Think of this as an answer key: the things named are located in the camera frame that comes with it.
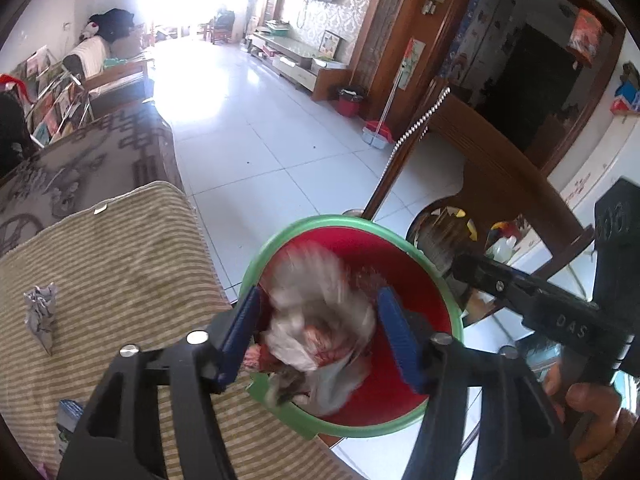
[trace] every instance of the white tiled floor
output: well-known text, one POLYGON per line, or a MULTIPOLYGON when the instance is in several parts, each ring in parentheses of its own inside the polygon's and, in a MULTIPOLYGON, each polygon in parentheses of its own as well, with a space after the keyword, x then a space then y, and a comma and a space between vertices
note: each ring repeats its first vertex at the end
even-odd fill
MULTIPOLYGON (((391 149, 365 144, 360 119, 314 103, 235 45, 164 42, 156 69, 156 104, 230 299, 272 235, 369 200, 391 149)), ((462 165, 459 152, 427 137, 376 221, 404 237, 420 209, 462 186, 462 165)))

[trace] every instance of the broom handle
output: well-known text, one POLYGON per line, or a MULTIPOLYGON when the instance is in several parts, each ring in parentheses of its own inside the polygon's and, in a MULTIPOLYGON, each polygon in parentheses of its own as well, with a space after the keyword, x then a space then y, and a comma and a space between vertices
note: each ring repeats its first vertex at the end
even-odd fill
POLYGON ((389 114, 389 109, 391 108, 391 103, 396 96, 396 90, 398 90, 398 85, 400 84, 400 78, 402 77, 402 71, 405 69, 406 63, 402 60, 400 64, 400 68, 398 68, 398 73, 396 73, 396 78, 394 79, 394 84, 391 87, 391 94, 389 94, 389 99, 386 100, 385 109, 382 110, 382 115, 380 116, 380 120, 378 121, 378 126, 376 126, 377 135, 380 132, 380 128, 382 127, 382 123, 385 122, 386 116, 389 114))

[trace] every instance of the red bucket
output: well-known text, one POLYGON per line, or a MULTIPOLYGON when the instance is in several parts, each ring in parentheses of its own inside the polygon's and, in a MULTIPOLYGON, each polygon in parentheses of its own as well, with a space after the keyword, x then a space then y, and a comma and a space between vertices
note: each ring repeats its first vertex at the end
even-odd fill
MULTIPOLYGON (((287 250, 310 242, 335 253, 351 269, 373 267, 393 287, 402 306, 423 314, 435 330, 452 332, 446 304, 424 268, 394 243, 365 230, 328 226, 303 232, 278 249, 260 281, 287 250)), ((371 374, 340 411, 319 418, 340 426, 373 426, 396 420, 424 402, 426 397, 414 394, 402 380, 380 323, 372 340, 371 364, 371 374)))

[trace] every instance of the clothes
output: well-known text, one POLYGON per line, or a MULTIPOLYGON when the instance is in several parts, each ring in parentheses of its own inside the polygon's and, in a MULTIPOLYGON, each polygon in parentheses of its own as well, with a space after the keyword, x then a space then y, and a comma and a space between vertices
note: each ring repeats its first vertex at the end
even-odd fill
POLYGON ((265 290, 273 307, 263 344, 249 348, 244 366, 273 371, 268 406, 293 400, 307 413, 340 410, 369 375, 366 352, 375 312, 335 254, 307 244, 276 257, 265 290))
POLYGON ((0 93, 0 178, 34 153, 22 106, 13 93, 0 93))
POLYGON ((606 469, 620 448, 625 443, 626 438, 634 428, 637 417, 629 410, 621 410, 618 417, 618 426, 616 427, 616 436, 609 445, 599 454, 580 464, 583 480, 595 480, 606 469))
POLYGON ((104 14, 94 14, 89 21, 98 25, 97 35, 109 43, 126 38, 134 27, 133 13, 123 9, 111 9, 104 14))

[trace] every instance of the wooden door frame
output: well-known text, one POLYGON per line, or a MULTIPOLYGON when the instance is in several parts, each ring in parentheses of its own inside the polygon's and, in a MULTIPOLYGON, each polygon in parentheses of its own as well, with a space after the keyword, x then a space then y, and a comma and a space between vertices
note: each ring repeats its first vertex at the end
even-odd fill
POLYGON ((587 102, 578 114, 578 118, 575 120, 571 129, 566 133, 564 138, 556 145, 549 158, 546 160, 540 172, 544 176, 549 176, 553 169, 558 165, 562 158, 569 151, 569 148, 573 145, 578 138, 587 122, 593 115, 596 106, 602 99, 605 90, 611 80, 613 71, 616 69, 618 59, 620 58, 620 51, 622 50, 622 44, 625 41, 626 27, 623 23, 617 19, 611 12, 609 12, 602 4, 596 0, 567 0, 577 6, 580 9, 586 9, 592 12, 596 18, 600 20, 604 29, 611 34, 612 40, 609 50, 607 51, 607 57, 605 58, 600 70, 596 74, 591 88, 587 96, 587 102))
MULTIPOLYGON (((431 80, 436 76, 440 65, 442 64, 447 52, 449 51, 449 46, 451 41, 453 40, 453 36, 455 35, 458 25, 460 23, 460 19, 462 18, 462 14, 466 9, 469 0, 457 0, 449 9, 447 13, 447 17, 440 27, 440 31, 438 33, 438 37, 434 42, 434 47, 429 52, 429 56, 433 56, 433 62, 428 63, 425 67, 425 70, 419 75, 420 77, 420 85, 418 86, 418 91, 416 92, 416 97, 414 98, 415 104, 412 107, 413 110, 417 110, 417 107, 420 103, 420 100, 426 94, 429 89, 429 85, 431 80)), ((567 132, 556 148, 553 150, 546 163, 540 169, 541 173, 544 176, 549 176, 551 171, 558 165, 560 160, 566 155, 566 152, 569 151, 572 144, 575 142, 577 137, 580 135, 587 122, 593 115, 596 106, 600 102, 604 91, 609 84, 611 76, 613 75, 613 71, 616 68, 618 63, 618 59, 620 58, 620 51, 622 49, 622 43, 625 39, 626 28, 616 16, 614 16, 611 12, 609 12, 602 4, 598 3, 596 0, 568 0, 572 4, 577 7, 587 9, 592 12, 604 26, 604 29, 612 35, 611 46, 609 47, 609 51, 607 52, 607 57, 604 60, 600 70, 596 74, 593 83, 591 84, 591 89, 588 94, 587 102, 580 111, 578 118, 576 119, 574 125, 567 132)))

